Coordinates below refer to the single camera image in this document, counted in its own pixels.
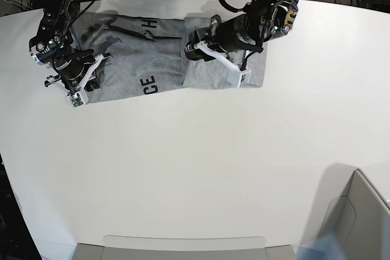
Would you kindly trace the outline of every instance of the gray t-shirt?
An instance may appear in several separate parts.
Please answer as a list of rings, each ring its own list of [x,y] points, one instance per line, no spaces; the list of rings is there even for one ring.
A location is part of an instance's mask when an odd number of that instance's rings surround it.
[[[229,88],[227,70],[220,62],[186,59],[188,34],[205,27],[208,18],[152,19],[103,13],[84,13],[74,24],[76,44],[109,52],[113,58],[96,70],[101,88],[88,93],[90,102],[125,99],[185,87]],[[250,83],[262,86],[265,50],[248,61]],[[238,63],[243,52],[232,55]]]

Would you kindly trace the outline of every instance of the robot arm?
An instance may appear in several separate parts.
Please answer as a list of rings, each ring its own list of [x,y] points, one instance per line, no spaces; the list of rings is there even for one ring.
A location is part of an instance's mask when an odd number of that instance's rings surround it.
[[[247,83],[250,78],[247,59],[256,52],[261,53],[264,42],[285,36],[293,29],[298,1],[252,0],[238,9],[226,0],[219,0],[225,9],[243,13],[224,23],[216,15],[208,27],[193,32],[185,48],[187,58],[205,61],[218,59],[228,67],[228,80],[233,86]],[[238,50],[251,52],[239,66],[229,60],[229,52]]]
[[[89,69],[97,68],[96,64],[109,56],[94,56],[92,49],[77,50],[72,46],[71,26],[80,16],[79,10],[78,0],[45,0],[37,35],[29,42],[35,62],[52,67],[57,73],[47,78],[45,86],[61,80],[74,107],[88,102],[86,89],[99,88],[95,71]]]
[[[218,59],[228,67],[228,80],[233,86],[248,82],[247,59],[254,53],[261,53],[264,42],[288,34],[298,13],[298,1],[252,0],[238,9],[226,0],[219,0],[227,10],[242,14],[224,23],[216,15],[208,27],[193,32],[185,47],[187,58]],[[110,56],[94,55],[92,49],[77,50],[72,46],[70,28],[92,3],[79,12],[78,0],[47,0],[37,36],[29,43],[32,58],[38,64],[52,67],[57,73],[47,78],[45,86],[61,81],[74,107],[88,102],[86,91],[99,88],[95,70],[103,59]],[[230,61],[229,52],[239,50],[250,53],[240,65],[235,65]]]

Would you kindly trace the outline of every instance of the folded shirt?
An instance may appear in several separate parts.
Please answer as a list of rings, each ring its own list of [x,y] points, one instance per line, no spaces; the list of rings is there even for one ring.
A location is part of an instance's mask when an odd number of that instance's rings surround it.
[[[79,49],[109,52],[113,58],[96,70],[101,87],[88,92],[91,103],[192,87],[223,89],[227,68],[216,60],[192,61],[184,48],[190,32],[208,26],[208,18],[153,19],[84,13],[73,25]],[[230,54],[240,64],[244,51]],[[248,60],[249,86],[262,86],[266,48]]]

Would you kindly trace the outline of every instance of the white table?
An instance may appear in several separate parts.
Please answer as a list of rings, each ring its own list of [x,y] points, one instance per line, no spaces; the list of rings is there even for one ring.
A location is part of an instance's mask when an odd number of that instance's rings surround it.
[[[242,6],[249,0],[229,0]],[[178,90],[73,110],[30,58],[42,11],[0,18],[0,151],[41,253],[105,235],[311,241],[355,167],[390,198],[390,15],[300,2],[261,89]],[[108,0],[183,18],[217,0]]]

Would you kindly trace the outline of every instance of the screw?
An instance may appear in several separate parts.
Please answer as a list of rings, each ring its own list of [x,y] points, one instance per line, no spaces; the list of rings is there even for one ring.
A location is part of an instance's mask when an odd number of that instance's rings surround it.
[[[275,34],[277,30],[278,30],[278,27],[277,27],[277,26],[274,26],[274,27],[272,27],[272,28],[270,29],[270,32],[271,32],[271,34]]]
[[[37,50],[38,51],[42,51],[44,49],[44,44],[42,43],[42,42],[39,42],[38,44],[37,44]]]
[[[283,31],[284,31],[285,33],[288,33],[288,32],[290,31],[290,27],[287,26],[287,25],[285,25],[285,26],[283,27]]]

